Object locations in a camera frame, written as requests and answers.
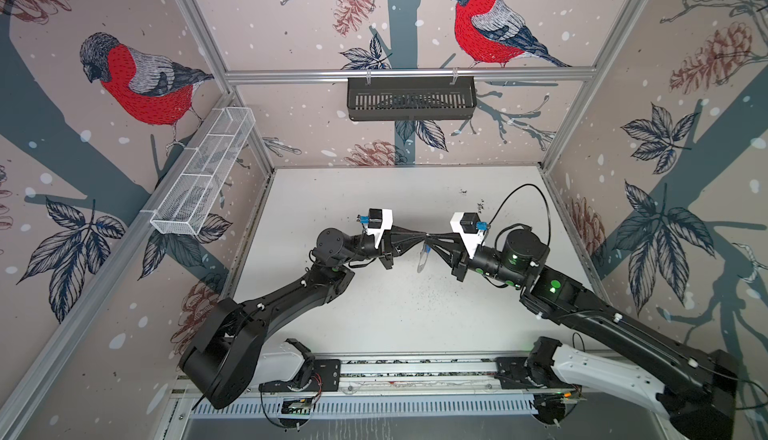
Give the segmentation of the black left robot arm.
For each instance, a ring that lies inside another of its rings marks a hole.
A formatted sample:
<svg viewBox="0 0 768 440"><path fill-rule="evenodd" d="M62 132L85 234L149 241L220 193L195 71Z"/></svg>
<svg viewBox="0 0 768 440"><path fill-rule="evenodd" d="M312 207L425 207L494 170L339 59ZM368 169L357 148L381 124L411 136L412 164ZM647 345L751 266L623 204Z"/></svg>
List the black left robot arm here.
<svg viewBox="0 0 768 440"><path fill-rule="evenodd" d="M184 350L179 368L216 409L229 406L254 377L264 343L305 312L332 302L353 279L356 268L394 259L428 238L400 227L350 236L326 228L310 250L312 265L303 275L271 293L241 303L219 300Z"/></svg>

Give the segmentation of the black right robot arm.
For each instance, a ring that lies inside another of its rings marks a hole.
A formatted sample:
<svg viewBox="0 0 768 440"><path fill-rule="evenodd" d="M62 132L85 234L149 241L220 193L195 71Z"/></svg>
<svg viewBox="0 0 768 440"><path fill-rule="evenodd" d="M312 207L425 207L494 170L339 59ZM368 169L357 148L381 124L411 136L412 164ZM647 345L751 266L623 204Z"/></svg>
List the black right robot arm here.
<svg viewBox="0 0 768 440"><path fill-rule="evenodd" d="M577 280L545 265L549 248L527 226L511 230L500 250L468 251L462 232L429 234L426 245L464 279L469 271L509 283L532 313L585 334L660 381L651 398L689 439L729 439L736 416L738 361L706 353L621 314Z"/></svg>

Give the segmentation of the small circuit board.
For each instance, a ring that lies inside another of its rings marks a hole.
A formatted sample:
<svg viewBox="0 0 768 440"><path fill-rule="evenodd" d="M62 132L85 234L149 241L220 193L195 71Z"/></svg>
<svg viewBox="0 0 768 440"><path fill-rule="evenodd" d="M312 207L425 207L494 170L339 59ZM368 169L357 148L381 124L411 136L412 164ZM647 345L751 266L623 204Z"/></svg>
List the small circuit board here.
<svg viewBox="0 0 768 440"><path fill-rule="evenodd" d="M315 402L310 398L285 399L280 416L284 418L308 418L312 415Z"/></svg>

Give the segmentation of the black wall basket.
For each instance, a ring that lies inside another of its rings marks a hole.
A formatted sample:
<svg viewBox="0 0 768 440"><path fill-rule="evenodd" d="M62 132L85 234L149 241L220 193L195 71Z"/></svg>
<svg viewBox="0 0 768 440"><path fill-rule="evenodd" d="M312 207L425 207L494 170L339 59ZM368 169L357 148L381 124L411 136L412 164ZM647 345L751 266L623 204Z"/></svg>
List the black wall basket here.
<svg viewBox="0 0 768 440"><path fill-rule="evenodd" d="M348 116L354 121L466 120L477 108L472 76L349 78Z"/></svg>

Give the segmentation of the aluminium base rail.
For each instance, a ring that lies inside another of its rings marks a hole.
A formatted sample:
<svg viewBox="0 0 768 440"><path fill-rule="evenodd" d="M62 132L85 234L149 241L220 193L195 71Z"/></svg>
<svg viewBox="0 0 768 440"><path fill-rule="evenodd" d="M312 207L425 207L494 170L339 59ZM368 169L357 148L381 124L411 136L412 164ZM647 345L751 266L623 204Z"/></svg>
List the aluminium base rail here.
<svg viewBox="0 0 768 440"><path fill-rule="evenodd" d="M546 425L564 420L586 394L597 392L630 402L657 415L663 413L651 396L660 381L638 366L569 346L554 354L554 372L574 390L503 389L496 358L479 356L342 356L336 392L264 393L250 385L232 404L214 408L181 376L164 412L169 423L189 419L266 419L288 425L308 420L373 419L417 416L531 415ZM308 418L280 416L285 399L315 402Z"/></svg>

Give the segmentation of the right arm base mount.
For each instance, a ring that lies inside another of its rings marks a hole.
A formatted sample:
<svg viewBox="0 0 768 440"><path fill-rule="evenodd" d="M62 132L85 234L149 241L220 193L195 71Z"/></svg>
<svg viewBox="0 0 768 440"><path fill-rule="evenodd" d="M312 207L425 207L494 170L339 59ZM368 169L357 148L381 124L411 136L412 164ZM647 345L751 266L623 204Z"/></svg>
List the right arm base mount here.
<svg viewBox="0 0 768 440"><path fill-rule="evenodd" d="M554 354L563 346L559 340L539 337L527 357L497 357L496 373L503 389L574 390L554 372Z"/></svg>

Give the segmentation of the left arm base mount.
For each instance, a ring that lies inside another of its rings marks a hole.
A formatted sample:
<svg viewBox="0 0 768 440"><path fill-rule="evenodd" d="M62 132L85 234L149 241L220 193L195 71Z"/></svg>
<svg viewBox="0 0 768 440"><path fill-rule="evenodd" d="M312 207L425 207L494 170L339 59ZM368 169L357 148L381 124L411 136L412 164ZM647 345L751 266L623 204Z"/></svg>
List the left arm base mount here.
<svg viewBox="0 0 768 440"><path fill-rule="evenodd" d="M295 338L262 353L252 385L264 393L336 392L341 376L341 361L317 357Z"/></svg>

